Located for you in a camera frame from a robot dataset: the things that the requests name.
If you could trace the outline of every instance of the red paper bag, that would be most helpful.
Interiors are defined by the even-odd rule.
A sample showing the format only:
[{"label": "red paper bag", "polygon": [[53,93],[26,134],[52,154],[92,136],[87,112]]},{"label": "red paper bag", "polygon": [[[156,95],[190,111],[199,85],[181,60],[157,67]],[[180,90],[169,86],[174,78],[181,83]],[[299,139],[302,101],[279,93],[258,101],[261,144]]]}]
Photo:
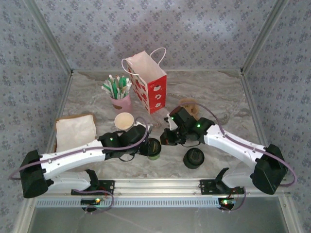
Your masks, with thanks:
[{"label": "red paper bag", "polygon": [[[164,55],[159,63],[156,63],[151,55],[159,49],[164,49]],[[165,107],[166,102],[167,74],[159,66],[166,49],[158,48],[155,51],[150,55],[143,51],[121,61],[125,72],[131,75],[134,92],[150,114]],[[127,69],[123,66],[124,60],[127,62]]]}]

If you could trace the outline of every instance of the cable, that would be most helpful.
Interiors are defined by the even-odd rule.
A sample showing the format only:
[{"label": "cable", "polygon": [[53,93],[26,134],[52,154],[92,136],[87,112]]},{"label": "cable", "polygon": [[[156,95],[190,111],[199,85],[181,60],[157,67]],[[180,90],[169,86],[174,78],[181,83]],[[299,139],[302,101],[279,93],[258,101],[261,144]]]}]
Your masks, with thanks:
[{"label": "cable", "polygon": [[145,134],[143,135],[141,140],[139,140],[138,142],[136,142],[136,143],[134,143],[134,144],[132,144],[130,146],[126,146],[126,147],[90,147],[90,148],[75,150],[75,151],[72,151],[72,152],[68,152],[68,153],[65,153],[65,154],[62,154],[62,155],[55,156],[55,157],[50,158],[50,159],[44,159],[44,160],[36,161],[36,162],[30,163],[30,164],[21,166],[20,168],[18,168],[14,172],[12,172],[12,174],[8,177],[8,179],[9,180],[20,180],[20,178],[16,178],[16,177],[13,177],[13,176],[15,176],[18,172],[20,172],[20,171],[22,171],[22,170],[24,170],[24,169],[26,169],[28,167],[39,165],[39,164],[42,164],[42,163],[47,163],[47,162],[54,161],[54,160],[57,160],[57,159],[61,159],[61,158],[64,158],[64,157],[67,157],[67,156],[70,156],[70,155],[81,153],[81,152],[84,152],[84,151],[88,151],[88,150],[127,150],[127,149],[130,149],[130,148],[136,147],[140,143],[142,143],[145,140],[145,138],[147,137],[147,135],[148,135],[148,123],[147,123],[147,121],[144,118],[140,117],[140,116],[137,117],[135,119],[135,121],[137,121],[137,119],[139,119],[139,118],[142,119],[142,121],[145,123],[145,128],[146,128]]},{"label": "cable", "polygon": [[198,144],[196,144],[196,145],[193,145],[193,146],[184,146],[184,144],[181,144],[183,147],[186,147],[186,148],[190,148],[190,147],[197,147],[197,146],[199,146],[201,144],[201,142],[199,142]]},{"label": "cable", "polygon": [[121,158],[119,158],[122,162],[130,162],[130,161],[132,161],[133,159],[135,158],[135,155],[133,155],[133,157],[131,158],[131,159],[129,159],[129,160],[124,160],[124,159],[121,159]]},{"label": "cable", "polygon": [[100,186],[98,189],[99,189],[99,190],[104,190],[104,191],[106,191],[106,189],[105,189],[104,187],[101,187],[101,186]]},{"label": "cable", "polygon": [[237,199],[236,199],[236,201],[238,201],[238,199],[239,199],[239,193],[238,193],[238,191],[237,191],[236,188],[233,188],[233,190],[235,190],[235,193],[237,194]]},{"label": "cable", "polygon": [[220,209],[226,210],[226,211],[229,211],[229,212],[232,212],[232,211],[236,211],[236,210],[241,209],[241,207],[243,206],[243,204],[244,204],[244,202],[245,202],[245,200],[246,200],[246,188],[244,187],[243,190],[244,190],[244,197],[243,197],[243,199],[242,199],[241,204],[238,206],[238,208],[236,208],[236,209],[234,209],[234,210],[229,210],[229,209],[227,209],[227,208],[225,208],[225,207],[222,206],[222,207],[220,207]]},{"label": "cable", "polygon": [[73,191],[77,192],[77,193],[80,193],[80,194],[95,194],[95,193],[104,193],[104,194],[109,194],[112,198],[111,200],[111,203],[110,205],[107,207],[107,208],[104,208],[104,209],[99,209],[98,207],[96,207],[95,205],[88,205],[86,207],[86,212],[87,212],[87,209],[88,208],[95,208],[96,211],[93,211],[93,212],[87,212],[91,215],[93,214],[100,214],[100,213],[103,213],[103,212],[106,212],[108,210],[110,210],[112,208],[112,206],[114,205],[115,203],[115,198],[113,197],[112,193],[108,192],[108,191],[105,191],[105,190],[96,190],[96,191],[80,191],[80,190],[77,190],[77,189],[73,189]]},{"label": "cable", "polygon": [[[249,146],[249,145],[246,145],[246,144],[244,144],[244,143],[242,143],[242,142],[239,142],[239,141],[233,139],[232,137],[228,136],[228,135],[225,133],[225,131],[224,131],[224,129],[223,129],[223,127],[222,127],[222,125],[221,125],[219,119],[216,117],[216,115],[215,115],[211,110],[209,110],[207,107],[205,107],[204,105],[202,105],[202,104],[200,104],[200,103],[196,103],[196,102],[185,102],[185,103],[181,103],[181,104],[178,105],[178,106],[181,106],[181,105],[184,105],[184,104],[197,104],[197,105],[201,106],[202,108],[204,108],[205,110],[207,110],[207,111],[216,119],[217,124],[218,124],[218,126],[219,126],[219,129],[220,129],[220,131],[222,132],[223,136],[225,136],[226,138],[228,138],[230,141],[234,142],[234,143],[237,144],[237,145],[243,146],[243,147],[248,148],[248,149],[250,149],[250,150],[253,150],[253,149],[254,149],[253,147],[251,147],[251,146]],[[282,163],[284,166],[286,166],[286,167],[288,168],[289,171],[291,171],[291,173],[292,173],[293,176],[294,176],[294,180],[293,180],[292,182],[290,182],[290,183],[287,183],[287,184],[280,184],[280,186],[283,186],[283,187],[290,187],[290,186],[294,185],[295,183],[297,183],[297,175],[296,175],[295,171],[290,167],[290,165],[289,165],[288,163],[286,163],[285,161],[281,160],[280,158],[276,157],[275,155],[273,155],[273,154],[271,154],[271,153],[268,153],[268,152],[266,152],[266,151],[264,151],[264,150],[259,150],[259,149],[255,148],[255,151],[257,151],[257,152],[259,152],[259,153],[263,153],[263,154],[265,154],[265,155],[267,155],[267,156],[269,156],[269,157],[271,157],[271,158],[277,160],[278,162],[280,162],[280,163]]]},{"label": "cable", "polygon": [[229,199],[229,198],[231,197],[231,195],[232,195],[232,191],[231,191],[231,193],[229,194],[229,196],[226,197],[226,199]]}]

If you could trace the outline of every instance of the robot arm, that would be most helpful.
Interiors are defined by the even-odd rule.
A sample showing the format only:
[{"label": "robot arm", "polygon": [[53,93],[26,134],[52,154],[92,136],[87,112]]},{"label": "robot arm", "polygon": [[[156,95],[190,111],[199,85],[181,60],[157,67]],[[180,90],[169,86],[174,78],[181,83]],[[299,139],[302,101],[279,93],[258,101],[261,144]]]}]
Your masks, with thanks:
[{"label": "robot arm", "polygon": [[275,193],[287,172],[287,168],[282,163],[262,153],[270,153],[284,161],[280,149],[275,145],[271,144],[266,148],[226,131],[223,134],[213,121],[204,117],[197,121],[183,107],[174,109],[168,114],[166,120],[170,128],[165,129],[160,137],[162,145],[175,146],[191,140],[217,147],[247,164],[252,171],[248,179],[251,179],[254,186],[266,194]]},{"label": "robot arm", "polygon": [[29,152],[23,160],[19,172],[24,197],[37,197],[47,192],[49,187],[55,189],[56,184],[59,188],[64,188],[66,181],[80,190],[89,188],[92,185],[92,180],[97,180],[96,174],[92,171],[80,174],[81,177],[76,177],[79,174],[64,173],[81,165],[120,158],[124,154],[157,156],[161,151],[160,142],[154,138],[148,138],[148,134],[143,139],[145,133],[145,126],[138,123],[127,132],[105,133],[86,145],[63,152],[41,155],[36,150]]}]

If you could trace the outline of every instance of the white paper cup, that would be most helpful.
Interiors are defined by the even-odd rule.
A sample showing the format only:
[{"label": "white paper cup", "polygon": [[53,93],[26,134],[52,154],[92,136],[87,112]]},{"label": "white paper cup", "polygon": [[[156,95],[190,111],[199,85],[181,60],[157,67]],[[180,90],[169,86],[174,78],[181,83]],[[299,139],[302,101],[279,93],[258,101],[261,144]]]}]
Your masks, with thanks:
[{"label": "white paper cup", "polygon": [[115,118],[115,126],[118,130],[128,130],[134,125],[134,117],[130,113],[120,113]]}]

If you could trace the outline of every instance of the purple cable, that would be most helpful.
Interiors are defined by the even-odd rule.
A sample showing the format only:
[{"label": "purple cable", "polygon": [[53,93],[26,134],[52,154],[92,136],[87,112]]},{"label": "purple cable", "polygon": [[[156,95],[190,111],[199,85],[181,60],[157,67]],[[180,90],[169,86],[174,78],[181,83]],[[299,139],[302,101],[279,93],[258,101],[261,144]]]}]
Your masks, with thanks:
[{"label": "purple cable", "polygon": [[[223,127],[222,127],[222,125],[221,125],[219,119],[216,117],[216,115],[215,115],[211,110],[209,110],[209,109],[208,109],[207,107],[205,107],[204,105],[202,105],[202,104],[200,104],[200,103],[196,103],[196,102],[185,102],[185,103],[180,104],[179,106],[185,105],[185,104],[196,104],[196,105],[201,106],[202,108],[204,108],[205,110],[207,110],[207,111],[216,119],[217,124],[218,124],[218,126],[219,126],[219,129],[220,129],[220,131],[222,132],[223,136],[225,136],[226,138],[228,138],[230,141],[234,142],[234,143],[237,144],[237,145],[243,146],[243,147],[248,148],[248,149],[251,149],[251,150],[254,149],[253,147],[251,147],[251,146],[249,146],[249,145],[246,145],[246,144],[244,144],[244,143],[242,143],[242,142],[239,142],[239,141],[233,139],[232,137],[228,136],[227,134],[225,134],[225,131],[224,131],[224,129],[223,129]],[[289,171],[291,171],[291,173],[292,173],[293,176],[294,176],[294,180],[293,180],[292,182],[290,182],[290,183],[280,184],[280,186],[289,187],[289,186],[294,185],[294,184],[297,182],[296,173],[295,173],[295,171],[290,167],[290,165],[289,165],[288,163],[286,163],[285,161],[281,160],[280,158],[276,157],[275,155],[273,155],[273,154],[271,154],[271,153],[265,152],[264,150],[259,150],[259,149],[256,149],[256,148],[255,148],[255,151],[257,151],[257,152],[259,152],[259,153],[263,153],[263,154],[265,154],[265,155],[267,155],[267,156],[269,156],[269,157],[271,157],[271,158],[273,158],[273,159],[279,161],[279,162],[282,163],[284,166],[286,166],[286,167],[289,169]]]},{"label": "purple cable", "polygon": [[112,208],[112,206],[114,205],[115,203],[115,198],[113,197],[112,193],[108,192],[108,191],[105,191],[105,190],[96,190],[96,191],[80,191],[80,190],[77,190],[77,189],[73,189],[73,191],[77,192],[77,193],[80,193],[80,194],[94,194],[94,193],[106,193],[108,195],[111,196],[112,200],[111,200],[111,203],[110,205],[107,207],[107,208],[104,208],[104,209],[99,209],[97,206],[95,205],[88,205],[86,207],[86,211],[88,208],[95,208],[96,211],[93,211],[93,212],[87,212],[89,214],[100,214],[100,213],[103,213],[105,211],[108,211]]},{"label": "purple cable", "polygon": [[145,131],[145,134],[143,135],[143,137],[141,138],[141,140],[139,140],[138,142],[130,145],[130,146],[126,146],[126,147],[90,147],[90,148],[85,148],[85,149],[80,149],[80,150],[75,150],[75,151],[72,151],[72,152],[68,152],[66,154],[62,154],[62,155],[58,155],[58,156],[55,156],[51,159],[44,159],[44,160],[40,160],[40,161],[37,161],[37,162],[33,162],[33,163],[30,163],[30,164],[27,164],[27,165],[24,165],[24,166],[21,166],[19,169],[15,170],[14,172],[12,172],[12,174],[9,176],[9,180],[20,180],[20,178],[16,178],[16,177],[13,177],[15,176],[18,172],[28,168],[28,167],[31,167],[31,166],[35,166],[35,165],[38,165],[38,164],[42,164],[42,163],[47,163],[48,161],[54,161],[54,160],[57,160],[57,159],[61,159],[61,158],[64,158],[64,157],[67,157],[67,156],[70,156],[70,155],[74,155],[74,154],[77,154],[77,153],[80,153],[80,152],[84,152],[84,151],[88,151],[88,150],[127,150],[127,149],[130,149],[130,148],[133,148],[135,146],[138,146],[140,143],[143,142],[143,140],[145,140],[145,138],[147,137],[147,134],[148,134],[148,123],[147,121],[142,118],[142,117],[137,117],[135,119],[135,121],[137,119],[142,119],[142,121],[145,123],[145,128],[146,128],[146,131]]}]

